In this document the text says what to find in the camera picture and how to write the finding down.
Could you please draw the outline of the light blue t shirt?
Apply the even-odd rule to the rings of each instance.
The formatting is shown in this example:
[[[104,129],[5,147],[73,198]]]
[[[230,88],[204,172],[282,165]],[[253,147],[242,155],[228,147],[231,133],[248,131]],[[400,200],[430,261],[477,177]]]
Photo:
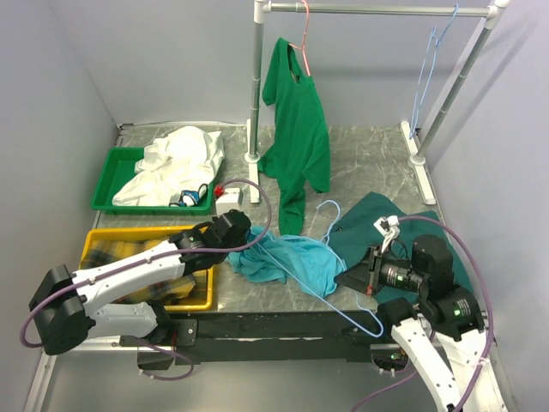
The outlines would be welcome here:
[[[318,239],[299,235],[277,237],[254,226],[248,240],[259,242],[244,251],[232,252],[227,261],[248,282],[287,282],[292,278],[301,290],[326,298],[336,290],[335,277],[347,269],[344,260]]]

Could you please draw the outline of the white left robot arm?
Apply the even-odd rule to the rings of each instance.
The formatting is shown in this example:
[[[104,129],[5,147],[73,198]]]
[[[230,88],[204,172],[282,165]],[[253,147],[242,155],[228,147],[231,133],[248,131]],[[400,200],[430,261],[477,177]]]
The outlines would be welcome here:
[[[39,347],[48,355],[64,354],[88,338],[107,336],[162,344],[171,333],[163,305],[150,298],[135,304],[122,299],[159,282],[193,279],[241,251],[250,227],[244,212],[230,210],[114,263],[74,272],[65,265],[50,269],[29,303]]]

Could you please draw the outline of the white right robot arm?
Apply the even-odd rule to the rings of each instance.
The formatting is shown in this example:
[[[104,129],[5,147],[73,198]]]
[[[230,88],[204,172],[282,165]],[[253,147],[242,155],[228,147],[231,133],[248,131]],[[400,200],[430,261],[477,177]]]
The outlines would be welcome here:
[[[371,246],[336,283],[371,295],[394,288],[417,295],[377,308],[376,333],[404,350],[439,411],[505,411],[504,398],[485,353],[488,331],[474,295],[454,280],[453,255],[444,239],[423,234],[409,259]]]

